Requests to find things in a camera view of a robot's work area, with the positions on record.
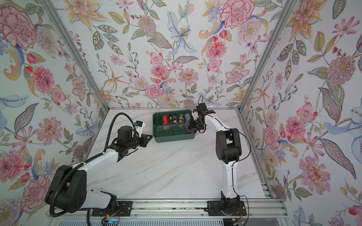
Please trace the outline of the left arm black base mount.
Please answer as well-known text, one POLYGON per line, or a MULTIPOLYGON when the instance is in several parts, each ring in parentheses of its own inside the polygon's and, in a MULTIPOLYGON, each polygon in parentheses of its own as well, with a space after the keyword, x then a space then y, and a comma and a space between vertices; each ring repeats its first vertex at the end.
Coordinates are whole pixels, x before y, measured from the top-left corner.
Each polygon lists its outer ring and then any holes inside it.
POLYGON ((94 209, 92 211, 92 217, 129 217, 131 215, 133 207, 132 201, 117 201, 117 203, 111 203, 105 209, 94 209))

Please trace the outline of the purple sock with beige toe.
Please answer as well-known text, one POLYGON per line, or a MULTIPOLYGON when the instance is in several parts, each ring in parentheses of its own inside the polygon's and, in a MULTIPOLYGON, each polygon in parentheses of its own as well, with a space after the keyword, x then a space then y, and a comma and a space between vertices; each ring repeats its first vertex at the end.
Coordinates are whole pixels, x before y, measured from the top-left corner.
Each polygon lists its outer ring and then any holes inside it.
POLYGON ((190 121, 186 121, 184 126, 185 126, 187 134, 194 134, 196 132, 193 128, 191 128, 190 121))

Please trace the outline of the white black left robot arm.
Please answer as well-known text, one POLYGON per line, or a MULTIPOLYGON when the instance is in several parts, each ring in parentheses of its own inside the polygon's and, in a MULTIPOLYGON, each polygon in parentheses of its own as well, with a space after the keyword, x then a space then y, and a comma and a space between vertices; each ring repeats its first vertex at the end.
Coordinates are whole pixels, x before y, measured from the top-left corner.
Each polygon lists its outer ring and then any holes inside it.
POLYGON ((106 167, 128 156, 130 150, 146 148, 153 136, 143 134, 139 126, 122 126, 117 133, 117 138, 108 141, 103 152, 74 166, 63 165, 57 169, 45 197, 51 217, 91 209, 99 209, 106 214, 118 211, 116 195, 92 191, 88 182, 106 167))

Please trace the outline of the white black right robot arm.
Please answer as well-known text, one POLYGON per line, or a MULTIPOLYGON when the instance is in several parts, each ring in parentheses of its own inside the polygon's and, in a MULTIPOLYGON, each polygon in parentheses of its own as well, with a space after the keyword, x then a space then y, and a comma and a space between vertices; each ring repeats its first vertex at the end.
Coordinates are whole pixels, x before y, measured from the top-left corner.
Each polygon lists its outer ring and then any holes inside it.
POLYGON ((236 168, 242 155, 240 132, 222 122, 214 110, 208 110, 200 103, 191 114, 189 127, 195 131, 212 129, 216 135, 216 156, 222 162, 223 189, 221 191, 221 210, 229 213, 240 207, 240 196, 236 186, 236 168))

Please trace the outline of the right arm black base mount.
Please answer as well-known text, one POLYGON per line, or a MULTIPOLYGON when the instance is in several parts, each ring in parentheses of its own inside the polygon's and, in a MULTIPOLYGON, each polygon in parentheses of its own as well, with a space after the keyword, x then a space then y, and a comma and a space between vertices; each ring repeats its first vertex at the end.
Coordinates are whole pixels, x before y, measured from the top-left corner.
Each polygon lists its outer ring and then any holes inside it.
POLYGON ((206 210, 209 216, 215 217, 237 217, 247 216, 247 208, 245 203, 236 198, 230 200, 216 200, 216 201, 207 201, 206 210))

